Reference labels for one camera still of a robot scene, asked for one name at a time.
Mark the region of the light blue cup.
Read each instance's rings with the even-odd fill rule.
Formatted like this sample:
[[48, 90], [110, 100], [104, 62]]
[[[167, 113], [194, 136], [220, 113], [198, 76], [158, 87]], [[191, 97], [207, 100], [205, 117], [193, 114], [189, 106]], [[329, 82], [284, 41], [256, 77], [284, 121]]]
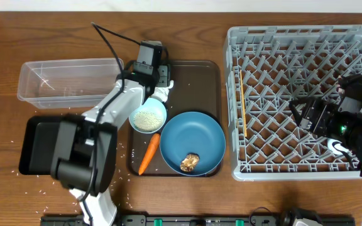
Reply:
[[342, 142], [335, 139], [327, 139], [327, 148], [335, 155], [343, 155], [349, 153], [349, 150], [342, 146]]

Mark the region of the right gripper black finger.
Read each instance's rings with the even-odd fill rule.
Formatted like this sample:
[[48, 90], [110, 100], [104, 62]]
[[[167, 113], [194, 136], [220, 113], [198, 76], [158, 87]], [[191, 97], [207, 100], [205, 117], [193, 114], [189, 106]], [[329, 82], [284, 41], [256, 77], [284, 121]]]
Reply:
[[289, 108], [293, 109], [296, 105], [308, 104], [315, 101], [316, 99], [317, 99], [316, 97], [299, 97], [289, 102]]
[[294, 106], [290, 106], [289, 108], [292, 112], [295, 123], [298, 127], [308, 127], [310, 125], [310, 121], [308, 119], [303, 118]]

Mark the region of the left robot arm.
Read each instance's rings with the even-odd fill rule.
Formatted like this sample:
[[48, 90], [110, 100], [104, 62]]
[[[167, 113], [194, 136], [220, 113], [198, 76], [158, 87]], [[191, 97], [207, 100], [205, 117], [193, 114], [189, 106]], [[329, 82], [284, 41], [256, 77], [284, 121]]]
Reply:
[[170, 64], [133, 62], [113, 90], [80, 116], [68, 114], [59, 123], [50, 175], [76, 197], [89, 225], [112, 225], [117, 208], [109, 194], [115, 171], [118, 130], [150, 100], [164, 102], [172, 87]]

